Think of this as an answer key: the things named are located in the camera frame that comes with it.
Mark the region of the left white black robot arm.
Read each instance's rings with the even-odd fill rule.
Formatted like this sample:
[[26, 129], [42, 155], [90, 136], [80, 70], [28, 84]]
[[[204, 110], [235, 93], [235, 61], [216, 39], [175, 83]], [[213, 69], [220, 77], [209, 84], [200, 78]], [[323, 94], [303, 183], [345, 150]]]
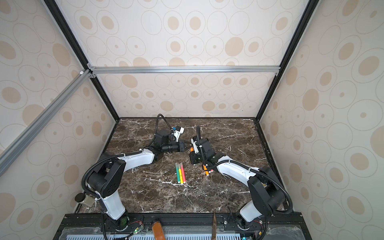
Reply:
[[106, 155], [91, 166], [82, 178], [83, 190], [100, 202], [103, 212], [118, 225], [128, 220], [118, 188], [123, 174], [143, 165], [160, 160], [165, 153], [183, 152], [186, 144], [180, 140], [184, 128], [176, 126], [171, 130], [161, 130], [154, 135], [149, 146], [137, 152], [119, 155]]

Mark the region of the red marker pen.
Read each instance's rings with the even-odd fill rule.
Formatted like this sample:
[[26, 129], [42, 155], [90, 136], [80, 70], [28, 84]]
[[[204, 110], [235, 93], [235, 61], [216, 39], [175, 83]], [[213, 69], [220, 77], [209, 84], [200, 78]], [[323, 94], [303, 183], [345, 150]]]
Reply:
[[182, 172], [182, 177], [183, 177], [183, 183], [186, 183], [186, 176], [185, 176], [185, 170], [184, 170], [184, 166], [183, 166], [183, 163], [180, 164], [181, 166], [181, 172]]

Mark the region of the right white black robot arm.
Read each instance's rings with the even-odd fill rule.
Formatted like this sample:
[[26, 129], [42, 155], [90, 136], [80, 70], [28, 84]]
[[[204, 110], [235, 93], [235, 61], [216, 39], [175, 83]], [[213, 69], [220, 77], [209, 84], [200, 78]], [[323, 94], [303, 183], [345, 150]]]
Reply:
[[271, 217], [276, 213], [289, 215], [293, 212], [293, 201], [275, 173], [267, 166], [254, 168], [216, 153], [208, 139], [193, 137], [190, 160], [193, 165], [203, 164], [207, 171], [229, 176], [249, 188], [252, 200], [234, 215], [241, 228], [259, 217]]

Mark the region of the yellow marker pen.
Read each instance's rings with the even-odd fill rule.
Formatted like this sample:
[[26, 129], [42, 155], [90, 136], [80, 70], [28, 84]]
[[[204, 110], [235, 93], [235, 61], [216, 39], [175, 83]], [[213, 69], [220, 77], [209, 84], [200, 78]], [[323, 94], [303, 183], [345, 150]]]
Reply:
[[183, 175], [182, 175], [181, 164], [178, 164], [178, 176], [179, 176], [179, 179], [180, 179], [180, 184], [183, 185], [184, 184], [184, 179], [183, 179]]

